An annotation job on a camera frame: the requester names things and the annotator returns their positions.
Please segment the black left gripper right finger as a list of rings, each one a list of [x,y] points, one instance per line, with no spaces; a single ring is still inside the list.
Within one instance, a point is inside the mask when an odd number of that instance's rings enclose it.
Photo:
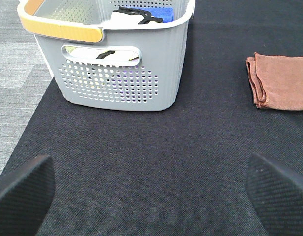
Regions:
[[[271,236],[303,236],[303,176],[260,154],[248,162],[246,192]]]

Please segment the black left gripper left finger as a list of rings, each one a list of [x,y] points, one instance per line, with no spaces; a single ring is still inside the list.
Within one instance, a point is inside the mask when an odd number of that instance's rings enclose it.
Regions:
[[[55,195],[49,155],[39,155],[0,178],[0,236],[37,234]]]

